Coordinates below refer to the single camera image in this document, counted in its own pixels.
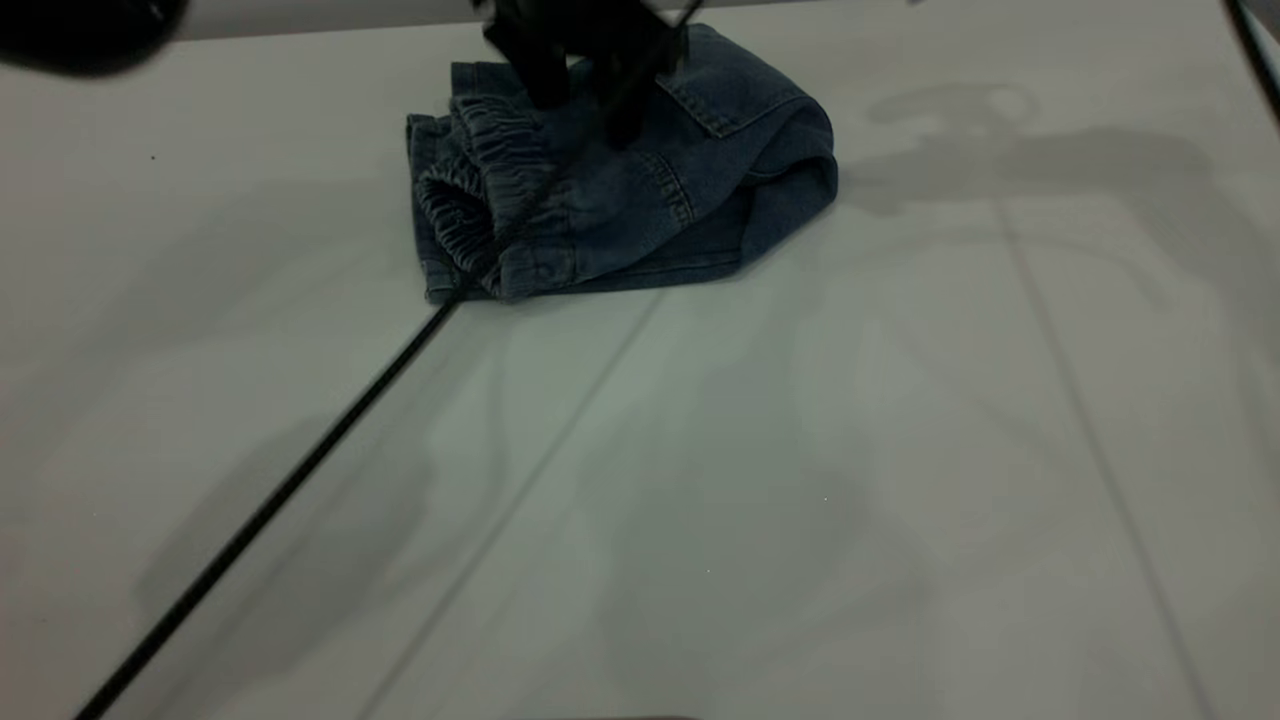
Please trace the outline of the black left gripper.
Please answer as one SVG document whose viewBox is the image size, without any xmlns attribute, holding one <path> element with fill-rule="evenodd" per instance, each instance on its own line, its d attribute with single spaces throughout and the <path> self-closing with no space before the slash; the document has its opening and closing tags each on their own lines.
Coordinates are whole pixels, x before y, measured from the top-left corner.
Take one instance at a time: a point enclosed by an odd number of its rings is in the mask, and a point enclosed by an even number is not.
<svg viewBox="0 0 1280 720">
<path fill-rule="evenodd" d="M 570 100 L 567 56 L 620 59 L 598 61 L 605 138 L 616 150 L 639 137 L 653 86 L 653 73 L 626 61 L 654 53 L 659 67 L 676 67 L 689 50 L 686 31 L 646 1 L 493 1 L 483 36 L 539 110 Z"/>
</svg>

